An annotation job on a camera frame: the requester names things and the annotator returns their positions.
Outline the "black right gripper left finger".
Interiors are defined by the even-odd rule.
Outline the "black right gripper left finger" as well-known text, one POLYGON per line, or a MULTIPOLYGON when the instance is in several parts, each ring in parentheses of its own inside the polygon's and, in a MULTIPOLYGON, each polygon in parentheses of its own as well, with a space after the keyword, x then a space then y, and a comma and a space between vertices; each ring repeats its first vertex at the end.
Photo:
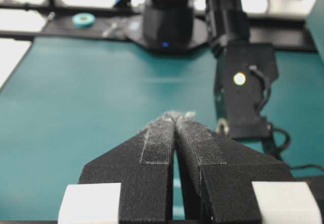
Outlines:
POLYGON ((67 186, 59 221, 167 221, 172 218, 175 123, 151 122, 87 163, 67 186))

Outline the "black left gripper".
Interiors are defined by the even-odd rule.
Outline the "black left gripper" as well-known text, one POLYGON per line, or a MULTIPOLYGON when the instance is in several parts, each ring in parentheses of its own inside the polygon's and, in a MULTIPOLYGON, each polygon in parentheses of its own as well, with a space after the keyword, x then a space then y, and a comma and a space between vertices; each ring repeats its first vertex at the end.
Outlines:
POLYGON ((206 0, 209 45, 217 59, 214 85, 217 133, 232 139, 267 139, 261 116, 278 78, 273 45, 251 43, 241 0, 206 0))

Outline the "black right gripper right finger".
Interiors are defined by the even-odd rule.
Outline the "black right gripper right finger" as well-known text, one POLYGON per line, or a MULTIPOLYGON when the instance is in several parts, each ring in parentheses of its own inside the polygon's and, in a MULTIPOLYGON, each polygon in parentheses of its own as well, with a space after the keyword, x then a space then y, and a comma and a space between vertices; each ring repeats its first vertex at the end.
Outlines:
POLYGON ((196 122, 175 119, 184 213, 204 221, 319 221, 309 186, 289 166, 196 122))

